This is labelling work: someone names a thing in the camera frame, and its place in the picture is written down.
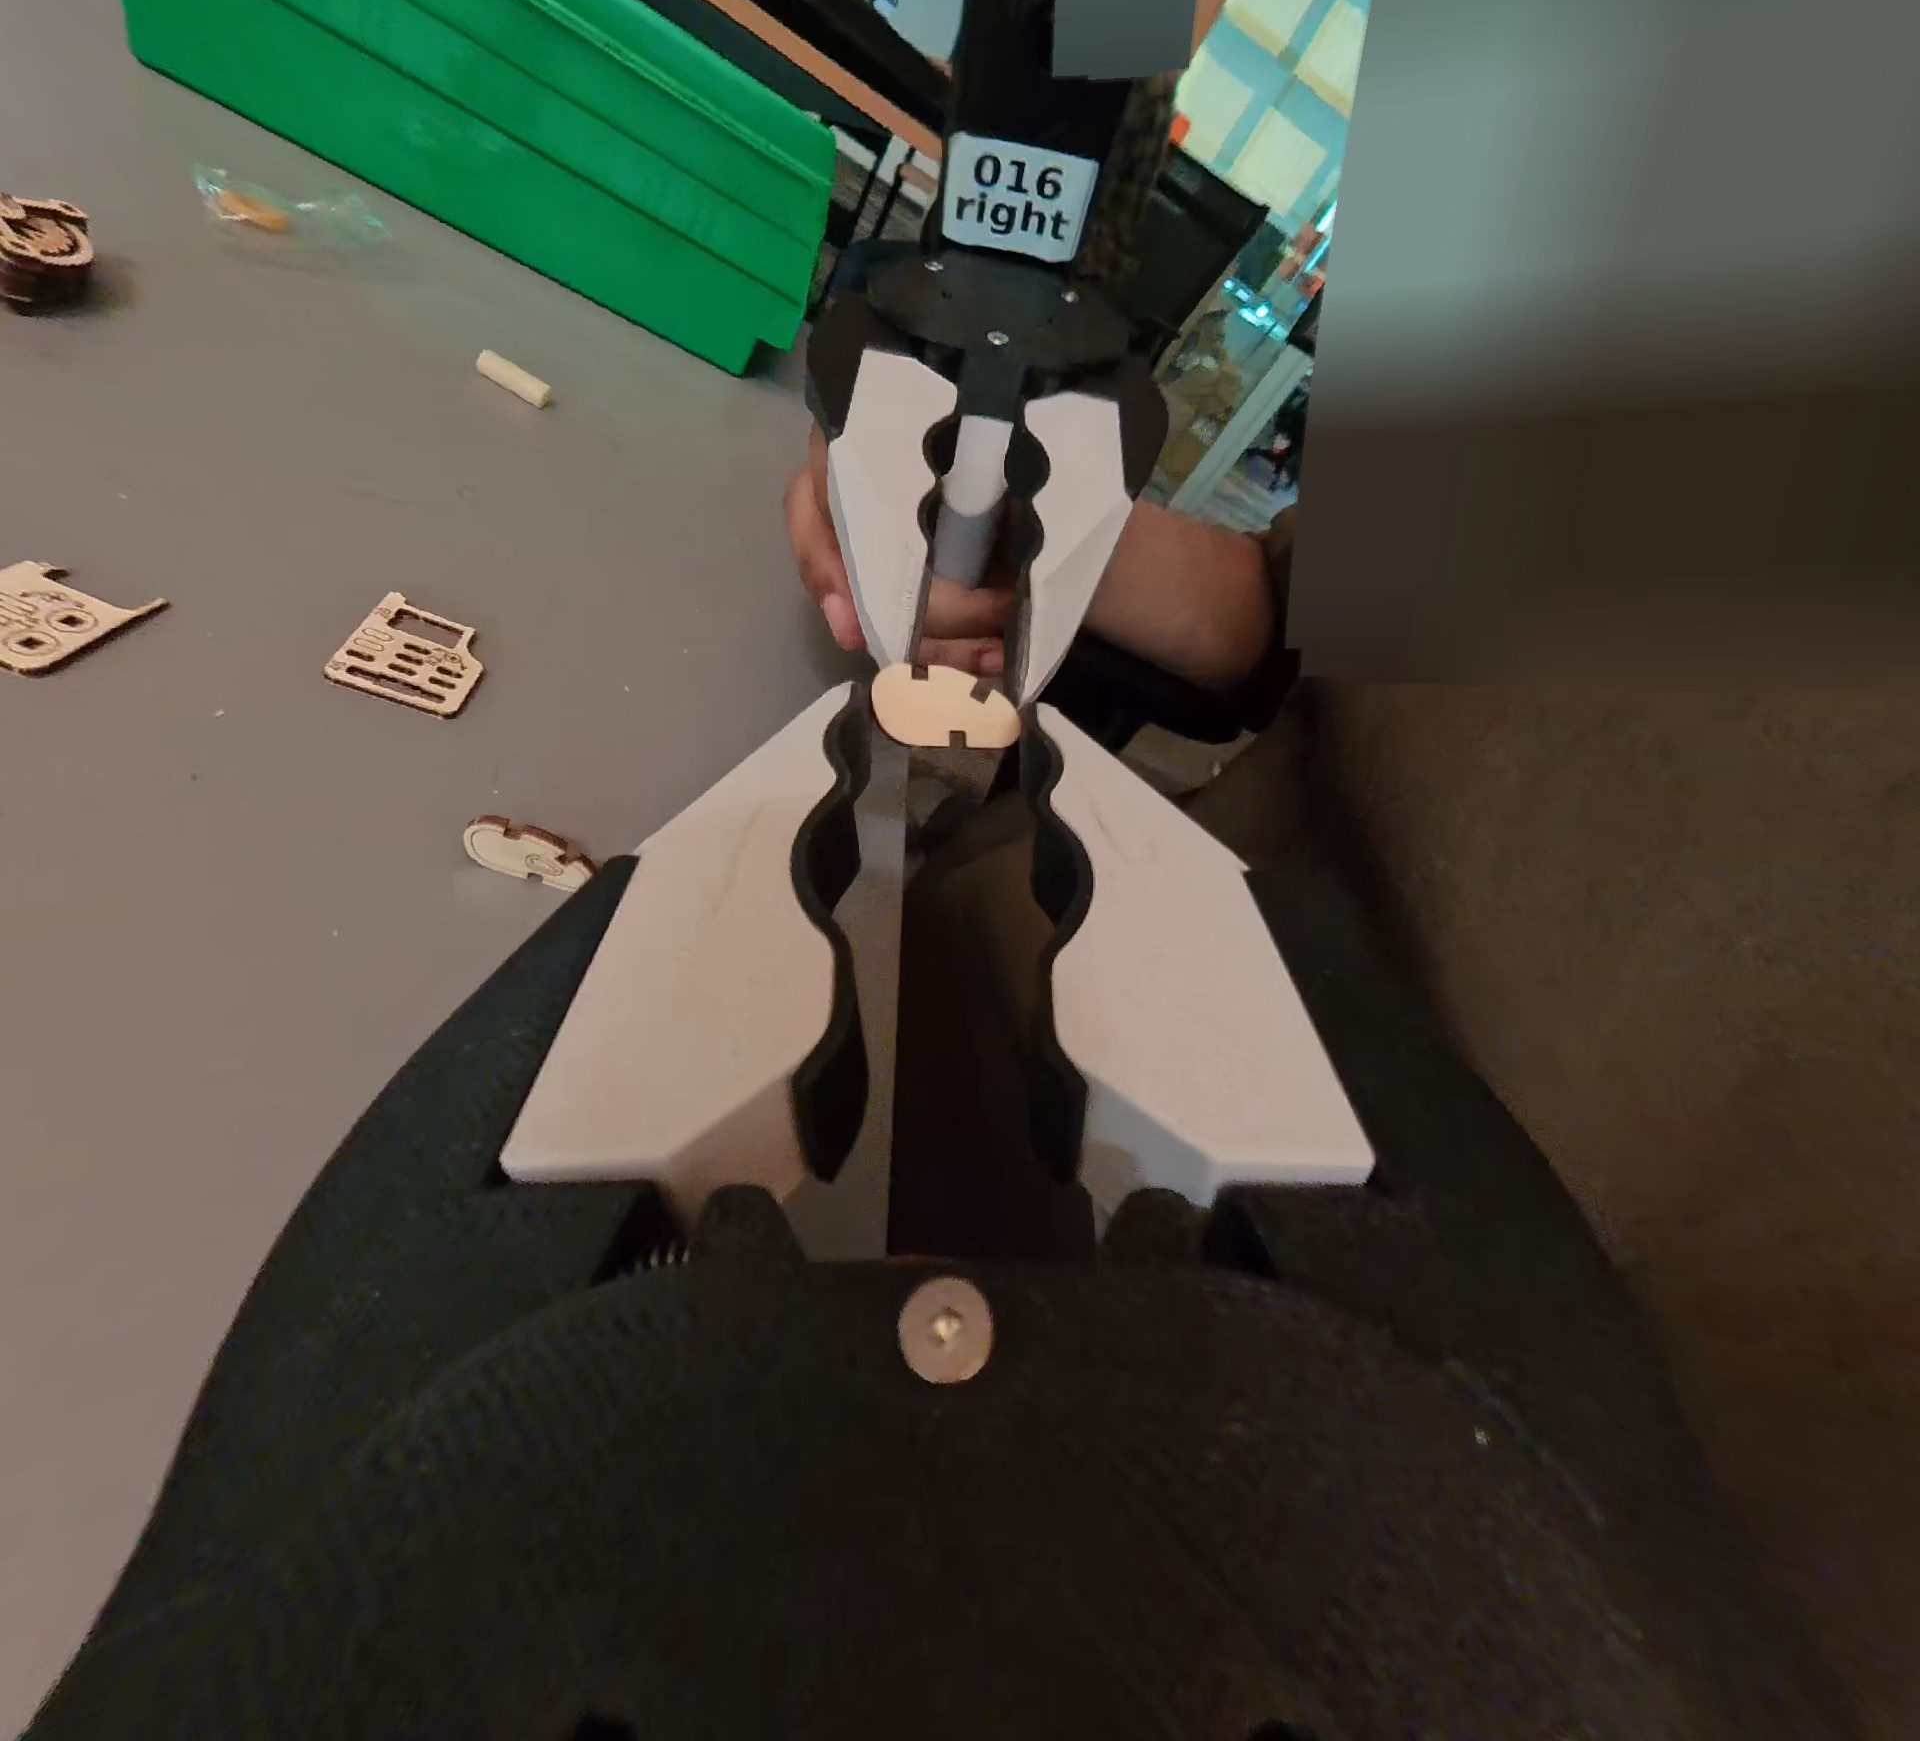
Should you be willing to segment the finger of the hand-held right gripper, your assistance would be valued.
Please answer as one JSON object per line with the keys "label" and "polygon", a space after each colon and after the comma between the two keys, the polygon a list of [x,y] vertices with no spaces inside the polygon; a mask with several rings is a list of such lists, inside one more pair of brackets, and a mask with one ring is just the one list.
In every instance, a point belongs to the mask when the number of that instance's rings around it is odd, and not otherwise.
{"label": "finger of the hand-held right gripper", "polygon": [[954,404],[956,390],[935,369],[867,349],[858,362],[846,424],[828,445],[828,501],[851,610],[866,654],[881,670],[974,670],[952,649],[927,646],[940,508],[927,440]]}
{"label": "finger of the hand-held right gripper", "polygon": [[1024,710],[1052,681],[1086,619],[1133,511],[1114,400],[1059,392],[1024,409],[1043,481],[1024,500],[1038,541],[1024,566],[1015,642],[1003,655],[1005,692]]}

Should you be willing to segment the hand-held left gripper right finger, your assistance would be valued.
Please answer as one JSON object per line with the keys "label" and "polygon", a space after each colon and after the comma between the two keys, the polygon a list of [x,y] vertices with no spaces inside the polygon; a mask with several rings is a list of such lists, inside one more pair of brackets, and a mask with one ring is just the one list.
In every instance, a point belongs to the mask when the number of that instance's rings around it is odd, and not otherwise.
{"label": "hand-held left gripper right finger", "polygon": [[1050,704],[1024,727],[1048,920],[1030,1059],[1043,1169],[1097,1222],[1139,1193],[1361,1187],[1375,1148],[1247,868]]}

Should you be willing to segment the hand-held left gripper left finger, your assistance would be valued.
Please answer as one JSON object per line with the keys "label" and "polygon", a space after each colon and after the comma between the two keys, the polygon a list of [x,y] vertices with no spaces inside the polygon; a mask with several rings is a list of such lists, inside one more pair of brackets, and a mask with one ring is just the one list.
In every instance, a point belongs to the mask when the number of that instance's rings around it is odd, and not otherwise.
{"label": "hand-held left gripper left finger", "polygon": [[878,755],[828,689],[647,837],[512,1131],[514,1182],[725,1184],[878,1258]]}

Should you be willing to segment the oval wooden piece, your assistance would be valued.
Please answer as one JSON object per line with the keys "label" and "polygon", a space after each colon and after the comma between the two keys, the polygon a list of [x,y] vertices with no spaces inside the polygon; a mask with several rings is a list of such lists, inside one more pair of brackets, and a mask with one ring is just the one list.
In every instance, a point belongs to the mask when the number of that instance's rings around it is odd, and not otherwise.
{"label": "oval wooden piece", "polygon": [[876,727],[906,749],[997,753],[1021,736],[1015,704],[992,680],[952,668],[881,668],[869,704]]}

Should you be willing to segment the person's right forearm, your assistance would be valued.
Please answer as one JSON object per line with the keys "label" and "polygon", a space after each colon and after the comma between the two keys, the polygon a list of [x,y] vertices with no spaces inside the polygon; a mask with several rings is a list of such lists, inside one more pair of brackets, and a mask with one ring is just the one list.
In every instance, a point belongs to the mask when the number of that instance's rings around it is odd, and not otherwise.
{"label": "person's right forearm", "polygon": [[1152,670],[1227,694],[1284,646],[1293,511],[1264,534],[1136,503],[1083,629]]}

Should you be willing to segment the person's right hand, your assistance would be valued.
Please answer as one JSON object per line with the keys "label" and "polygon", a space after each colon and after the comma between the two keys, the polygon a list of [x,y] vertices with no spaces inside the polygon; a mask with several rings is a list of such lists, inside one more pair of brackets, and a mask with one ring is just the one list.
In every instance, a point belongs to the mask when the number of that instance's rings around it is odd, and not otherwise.
{"label": "person's right hand", "polygon": [[[801,583],[808,600],[821,610],[833,642],[847,654],[871,655],[832,524],[828,449],[821,442],[810,442],[806,463],[789,481],[782,511]],[[952,581],[935,578],[927,590],[923,636],[912,659],[975,677],[996,677],[1003,668],[1003,629],[1010,610],[1011,600],[1005,592],[968,590]]]}

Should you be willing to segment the rounded notched wooden piece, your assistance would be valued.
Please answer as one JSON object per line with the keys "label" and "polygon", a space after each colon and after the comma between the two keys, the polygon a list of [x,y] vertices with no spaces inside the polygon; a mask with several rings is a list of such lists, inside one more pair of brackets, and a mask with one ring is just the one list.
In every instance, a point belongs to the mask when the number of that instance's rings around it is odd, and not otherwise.
{"label": "rounded notched wooden piece", "polygon": [[581,890],[596,875],[596,864],[575,842],[509,818],[472,818],[463,850],[480,868],[559,892]]}

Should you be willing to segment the wooden piece with slot cutouts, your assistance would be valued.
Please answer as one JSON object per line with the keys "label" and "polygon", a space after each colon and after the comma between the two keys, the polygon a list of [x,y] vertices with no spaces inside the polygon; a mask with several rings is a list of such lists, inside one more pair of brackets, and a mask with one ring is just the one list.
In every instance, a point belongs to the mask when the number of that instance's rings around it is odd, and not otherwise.
{"label": "wooden piece with slot cutouts", "polygon": [[472,627],[453,624],[391,592],[335,649],[322,677],[353,694],[453,719],[487,674],[472,642]]}

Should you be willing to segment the green plastic bin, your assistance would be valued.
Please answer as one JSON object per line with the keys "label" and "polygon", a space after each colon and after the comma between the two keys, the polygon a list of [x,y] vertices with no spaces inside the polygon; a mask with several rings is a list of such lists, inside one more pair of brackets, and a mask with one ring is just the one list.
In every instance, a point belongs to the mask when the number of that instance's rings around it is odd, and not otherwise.
{"label": "green plastic bin", "polygon": [[642,0],[122,0],[132,55],[740,375],[793,345],[826,124]]}

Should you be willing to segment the clear plastic bag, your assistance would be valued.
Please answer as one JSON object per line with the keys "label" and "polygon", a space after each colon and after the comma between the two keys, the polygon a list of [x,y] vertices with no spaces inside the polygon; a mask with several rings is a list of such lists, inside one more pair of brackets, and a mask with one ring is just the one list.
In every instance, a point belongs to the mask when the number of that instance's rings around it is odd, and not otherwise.
{"label": "clear plastic bag", "polygon": [[[195,188],[203,201],[209,222],[242,229],[278,241],[298,241],[309,248],[325,246],[329,249],[371,249],[389,241],[386,222],[354,192],[292,196],[267,188],[254,181],[235,177],[227,169],[212,164],[192,167]],[[265,201],[273,201],[292,216],[292,229],[286,235],[261,234],[251,227],[238,227],[221,222],[206,208],[206,192],[215,188],[238,188]]]}

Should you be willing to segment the wooden piece with round cutouts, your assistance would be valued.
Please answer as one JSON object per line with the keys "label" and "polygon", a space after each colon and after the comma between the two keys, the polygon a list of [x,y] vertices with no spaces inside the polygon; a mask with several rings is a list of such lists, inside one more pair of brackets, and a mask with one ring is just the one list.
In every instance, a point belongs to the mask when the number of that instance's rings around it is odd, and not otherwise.
{"label": "wooden piece with round cutouts", "polygon": [[64,567],[22,560],[2,567],[2,670],[41,677],[94,654],[112,636],[162,612],[168,602],[132,608],[78,592]]}

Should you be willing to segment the small wooden model part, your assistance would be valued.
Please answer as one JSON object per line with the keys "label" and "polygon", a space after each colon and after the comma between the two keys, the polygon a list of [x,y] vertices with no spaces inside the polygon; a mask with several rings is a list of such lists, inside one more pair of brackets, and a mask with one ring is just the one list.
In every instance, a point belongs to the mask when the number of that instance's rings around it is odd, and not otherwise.
{"label": "small wooden model part", "polygon": [[82,298],[94,269],[89,222],[63,200],[2,192],[2,301],[18,311]]}

